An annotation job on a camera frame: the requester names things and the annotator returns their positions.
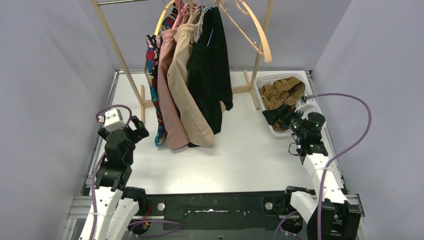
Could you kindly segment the brown shorts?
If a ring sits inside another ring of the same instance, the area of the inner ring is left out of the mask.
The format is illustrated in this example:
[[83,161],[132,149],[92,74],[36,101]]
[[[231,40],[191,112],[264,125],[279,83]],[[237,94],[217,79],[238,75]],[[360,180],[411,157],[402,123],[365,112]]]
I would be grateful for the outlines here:
[[282,104],[296,106],[305,93],[306,85],[298,77],[279,78],[258,89],[259,97],[264,105],[264,111],[274,110]]

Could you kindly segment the white plastic basket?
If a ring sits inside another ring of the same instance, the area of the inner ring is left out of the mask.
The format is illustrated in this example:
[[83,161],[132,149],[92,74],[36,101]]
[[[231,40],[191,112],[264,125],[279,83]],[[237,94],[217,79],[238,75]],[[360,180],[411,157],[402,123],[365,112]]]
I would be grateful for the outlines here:
[[288,104],[304,113],[303,118],[311,112],[322,113],[315,99],[302,99],[312,95],[312,88],[304,72],[268,74],[256,78],[253,86],[262,111],[275,110],[282,104]]

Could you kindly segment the black shorts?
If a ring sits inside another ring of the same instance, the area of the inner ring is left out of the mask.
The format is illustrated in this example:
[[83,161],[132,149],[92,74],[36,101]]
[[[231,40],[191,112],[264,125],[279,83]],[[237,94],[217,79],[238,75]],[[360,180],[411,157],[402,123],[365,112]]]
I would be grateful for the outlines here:
[[228,49],[219,8],[206,10],[202,20],[188,61],[188,90],[216,135],[222,129],[223,112],[233,107]]

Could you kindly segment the blue hanger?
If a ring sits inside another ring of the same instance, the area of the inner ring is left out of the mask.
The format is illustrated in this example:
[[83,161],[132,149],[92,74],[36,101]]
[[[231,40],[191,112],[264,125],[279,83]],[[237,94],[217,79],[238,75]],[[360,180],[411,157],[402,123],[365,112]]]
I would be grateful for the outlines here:
[[212,6],[207,6],[203,0],[200,1],[200,17],[197,23],[197,31],[195,35],[195,43],[199,42],[200,37],[203,34],[204,18],[205,14],[213,9]]

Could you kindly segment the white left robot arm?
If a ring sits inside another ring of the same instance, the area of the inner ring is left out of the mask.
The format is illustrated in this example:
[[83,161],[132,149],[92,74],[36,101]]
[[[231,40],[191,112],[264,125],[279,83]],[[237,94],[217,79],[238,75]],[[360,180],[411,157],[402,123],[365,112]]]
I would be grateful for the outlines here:
[[144,123],[133,115],[131,129],[117,113],[105,117],[98,135],[105,141],[104,153],[91,183],[92,205],[81,240],[120,240],[132,218],[148,207],[143,188],[127,186],[134,162],[136,144],[149,136]]

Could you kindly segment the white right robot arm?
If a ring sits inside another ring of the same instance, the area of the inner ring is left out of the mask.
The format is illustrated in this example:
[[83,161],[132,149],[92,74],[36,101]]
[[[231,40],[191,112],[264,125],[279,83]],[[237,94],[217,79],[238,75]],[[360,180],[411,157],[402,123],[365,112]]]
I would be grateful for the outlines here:
[[345,196],[327,165],[330,159],[321,134],[325,117],[319,112],[304,117],[302,111],[286,103],[262,114],[270,126],[279,124],[292,132],[297,155],[316,195],[313,197],[307,189],[288,188],[288,195],[281,199],[282,209],[300,214],[309,240],[356,239],[362,212]]

